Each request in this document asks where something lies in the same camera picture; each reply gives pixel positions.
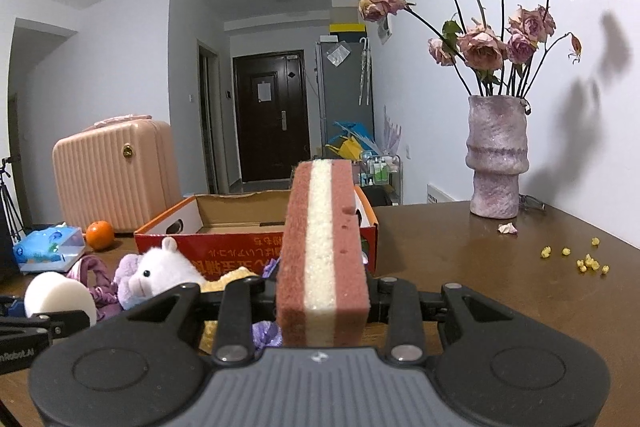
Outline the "white round sponge ball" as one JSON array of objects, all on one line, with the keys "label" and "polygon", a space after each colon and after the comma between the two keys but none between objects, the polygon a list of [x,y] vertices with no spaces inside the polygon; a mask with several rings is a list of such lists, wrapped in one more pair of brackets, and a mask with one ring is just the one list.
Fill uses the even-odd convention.
[{"label": "white round sponge ball", "polygon": [[98,318],[89,289],[58,272],[44,272],[34,277],[25,291],[24,308],[26,317],[48,312],[82,311],[91,326],[96,325]]}]

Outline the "orange fruit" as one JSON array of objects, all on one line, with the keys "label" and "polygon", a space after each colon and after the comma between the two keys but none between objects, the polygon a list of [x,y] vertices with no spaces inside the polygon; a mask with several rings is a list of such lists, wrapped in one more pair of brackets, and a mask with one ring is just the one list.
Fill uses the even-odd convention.
[{"label": "orange fruit", "polygon": [[115,242],[115,231],[110,222],[94,221],[88,226],[85,239],[87,245],[94,251],[106,251]]}]

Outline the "yellow bag on pile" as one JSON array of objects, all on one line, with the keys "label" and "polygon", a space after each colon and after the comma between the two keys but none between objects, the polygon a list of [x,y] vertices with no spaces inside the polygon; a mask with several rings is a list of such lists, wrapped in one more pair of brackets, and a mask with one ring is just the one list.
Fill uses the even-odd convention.
[{"label": "yellow bag on pile", "polygon": [[360,161],[362,154],[362,146],[353,135],[340,136],[340,144],[328,143],[326,148],[338,157],[351,161]]}]

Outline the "dried pink rose bouquet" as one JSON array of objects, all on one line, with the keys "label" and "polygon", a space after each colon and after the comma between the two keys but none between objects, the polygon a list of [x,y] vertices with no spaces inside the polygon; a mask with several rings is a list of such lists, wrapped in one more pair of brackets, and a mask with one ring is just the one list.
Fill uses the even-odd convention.
[{"label": "dried pink rose bouquet", "polygon": [[436,27],[416,12],[409,0],[359,0],[362,20],[380,24],[405,13],[431,31],[427,52],[440,67],[451,67],[461,76],[465,66],[474,75],[480,96],[506,95],[525,100],[551,50],[570,43],[568,58],[582,59],[582,43],[574,32],[560,34],[551,14],[551,0],[526,9],[519,5],[506,12],[500,0],[499,26],[492,27],[482,0],[452,0],[454,15]]}]

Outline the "dark brown entrance door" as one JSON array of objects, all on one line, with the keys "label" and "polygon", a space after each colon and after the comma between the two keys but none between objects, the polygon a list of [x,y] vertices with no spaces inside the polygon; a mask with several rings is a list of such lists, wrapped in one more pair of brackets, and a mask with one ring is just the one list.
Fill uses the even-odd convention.
[{"label": "dark brown entrance door", "polygon": [[288,179],[310,158],[304,52],[238,56],[233,72],[241,179]]}]

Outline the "grey refrigerator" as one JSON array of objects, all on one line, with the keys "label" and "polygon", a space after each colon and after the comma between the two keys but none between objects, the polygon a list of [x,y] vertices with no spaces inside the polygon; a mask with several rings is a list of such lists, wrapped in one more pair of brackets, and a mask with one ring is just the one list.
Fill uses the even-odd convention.
[{"label": "grey refrigerator", "polygon": [[374,137],[372,90],[363,77],[363,50],[366,35],[342,32],[323,36],[316,43],[316,65],[320,110],[321,156],[335,158],[329,145],[337,145],[341,124],[359,124]]}]

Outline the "white yellow plush alpaca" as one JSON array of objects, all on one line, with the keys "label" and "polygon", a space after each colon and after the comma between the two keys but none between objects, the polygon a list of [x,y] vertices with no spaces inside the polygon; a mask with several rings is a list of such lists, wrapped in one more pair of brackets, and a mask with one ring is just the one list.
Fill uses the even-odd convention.
[{"label": "white yellow plush alpaca", "polygon": [[160,247],[152,247],[143,255],[128,254],[119,261],[114,274],[117,298],[124,310],[144,303],[164,291],[182,284],[196,284],[202,293],[223,291],[231,282],[254,277],[255,273],[239,267],[219,277],[206,280],[178,249],[172,237],[164,237]]}]

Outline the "yellow black box on fridge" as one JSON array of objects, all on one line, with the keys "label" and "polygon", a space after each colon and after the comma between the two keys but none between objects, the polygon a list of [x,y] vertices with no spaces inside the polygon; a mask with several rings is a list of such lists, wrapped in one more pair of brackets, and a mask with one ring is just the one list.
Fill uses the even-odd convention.
[{"label": "yellow black box on fridge", "polygon": [[367,27],[362,23],[333,23],[329,26],[331,35],[341,34],[365,34]]}]

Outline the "pink textured ceramic vase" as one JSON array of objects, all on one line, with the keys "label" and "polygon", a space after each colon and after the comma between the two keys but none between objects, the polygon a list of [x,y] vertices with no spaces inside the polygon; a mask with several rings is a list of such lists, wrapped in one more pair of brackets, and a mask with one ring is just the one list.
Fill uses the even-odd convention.
[{"label": "pink textured ceramic vase", "polygon": [[513,219],[520,209],[520,176],[529,169],[524,101],[507,95],[469,97],[465,164],[473,171],[470,211]]}]

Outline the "rolling cart with bottles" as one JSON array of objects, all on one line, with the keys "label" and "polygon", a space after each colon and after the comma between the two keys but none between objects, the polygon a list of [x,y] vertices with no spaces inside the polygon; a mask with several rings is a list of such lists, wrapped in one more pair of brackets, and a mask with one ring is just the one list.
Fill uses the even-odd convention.
[{"label": "rolling cart with bottles", "polygon": [[402,166],[398,155],[375,155],[366,150],[357,167],[357,182],[372,207],[402,203]]}]

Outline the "fallen pink petal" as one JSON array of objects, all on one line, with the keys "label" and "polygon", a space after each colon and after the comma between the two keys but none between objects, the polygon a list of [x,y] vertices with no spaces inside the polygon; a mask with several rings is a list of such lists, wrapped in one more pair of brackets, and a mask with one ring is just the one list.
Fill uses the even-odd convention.
[{"label": "fallen pink petal", "polygon": [[498,232],[500,234],[516,235],[518,234],[518,229],[512,222],[509,222],[498,225]]}]

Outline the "pink cream striped sponge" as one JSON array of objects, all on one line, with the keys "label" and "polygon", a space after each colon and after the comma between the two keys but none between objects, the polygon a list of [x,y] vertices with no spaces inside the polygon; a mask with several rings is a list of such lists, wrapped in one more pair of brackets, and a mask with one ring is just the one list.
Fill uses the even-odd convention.
[{"label": "pink cream striped sponge", "polygon": [[277,322],[289,348],[352,347],[370,312],[352,165],[299,164],[277,274]]}]

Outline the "red orange cardboard box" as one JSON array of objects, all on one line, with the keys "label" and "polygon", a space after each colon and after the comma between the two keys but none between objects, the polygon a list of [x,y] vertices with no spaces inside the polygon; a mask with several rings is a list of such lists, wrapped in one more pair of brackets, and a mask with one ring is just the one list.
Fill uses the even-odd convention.
[{"label": "red orange cardboard box", "polygon": [[[207,280],[217,280],[241,265],[256,273],[280,258],[291,191],[241,196],[192,196],[134,233],[139,251],[160,247],[172,237],[186,259]],[[367,208],[358,208],[362,260],[366,272],[376,270],[378,228]]]}]

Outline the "blue wet wipes pack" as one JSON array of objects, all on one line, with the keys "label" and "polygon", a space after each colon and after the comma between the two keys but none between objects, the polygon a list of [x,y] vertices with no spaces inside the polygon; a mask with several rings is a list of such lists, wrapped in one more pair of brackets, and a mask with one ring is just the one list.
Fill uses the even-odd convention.
[{"label": "blue wet wipes pack", "polygon": [[67,272],[86,248],[81,228],[51,227],[29,233],[13,246],[22,273]]}]

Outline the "pink ribbed suitcase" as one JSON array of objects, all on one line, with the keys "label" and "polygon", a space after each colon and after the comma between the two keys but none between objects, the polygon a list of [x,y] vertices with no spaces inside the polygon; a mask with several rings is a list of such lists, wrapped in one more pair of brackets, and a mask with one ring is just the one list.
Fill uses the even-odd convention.
[{"label": "pink ribbed suitcase", "polygon": [[171,127],[149,115],[102,120],[58,140],[52,164],[63,220],[130,233],[180,202]]}]

